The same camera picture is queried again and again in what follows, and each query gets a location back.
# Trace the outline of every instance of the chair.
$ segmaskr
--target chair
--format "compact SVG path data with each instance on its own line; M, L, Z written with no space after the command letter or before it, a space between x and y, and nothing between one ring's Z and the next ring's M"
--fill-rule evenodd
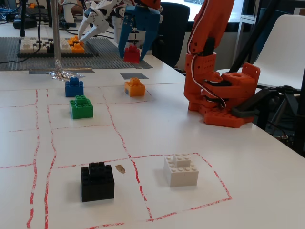
M259 84L301 88L305 64L304 27L305 16L283 15L277 19L253 64L261 69ZM220 74L228 71L218 70Z
M190 8L181 4L161 2L163 21L158 38L152 46L152 54L167 65L174 67L180 58Z

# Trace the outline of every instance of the small debris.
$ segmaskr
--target small debris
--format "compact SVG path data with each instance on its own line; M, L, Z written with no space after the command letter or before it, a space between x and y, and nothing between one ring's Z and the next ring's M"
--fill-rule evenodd
M115 166L115 168L120 172L120 173L125 173L125 169L124 169L124 167L123 166L121 166L121 165L117 165L117 166Z

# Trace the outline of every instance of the black chair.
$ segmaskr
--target black chair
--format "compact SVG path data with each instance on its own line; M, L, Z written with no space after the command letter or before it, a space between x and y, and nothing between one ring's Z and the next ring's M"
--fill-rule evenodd
M163 11L158 37L152 46L152 54L174 67L180 58L181 48L190 15L190 8L177 3L161 2Z

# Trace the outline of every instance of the green lego brick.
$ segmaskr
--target green lego brick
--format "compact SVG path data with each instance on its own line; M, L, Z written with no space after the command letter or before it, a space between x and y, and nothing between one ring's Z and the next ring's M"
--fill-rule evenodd
M80 98L76 98L76 100L70 100L70 113L72 119L79 119L79 118L93 118L93 105L89 99L85 99L83 103L81 98L82 96L78 96Z
M87 103L87 98L84 95L75 96L75 102L77 105L84 105Z
M74 100L70 100L70 115L72 119L78 118L77 106Z

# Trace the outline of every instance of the stacked lego bricks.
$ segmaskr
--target stacked lego bricks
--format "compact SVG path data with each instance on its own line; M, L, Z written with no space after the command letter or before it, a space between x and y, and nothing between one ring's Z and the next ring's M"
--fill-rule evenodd
M170 187L197 185L199 171L187 154L167 156L163 172Z
M144 96L145 85L138 78L131 78L129 82L125 82L124 91L130 97Z
M113 198L114 179L110 165L99 162L81 168L82 202Z
M93 57L92 53L85 53L83 42L79 42L77 37L61 38L61 56L62 57ZM54 56L54 40L51 38L40 39L40 49L35 54L37 57ZM39 48L38 38L25 37L20 42L20 54L18 57L27 57L35 53Z
M84 95L78 95L70 100L70 115L72 119L93 118L93 105Z
M131 44L129 47L125 48L124 61L130 63L140 62L140 49L136 45Z
M84 84L76 77L71 77L70 81L66 81L65 85L66 97L75 97L84 95Z

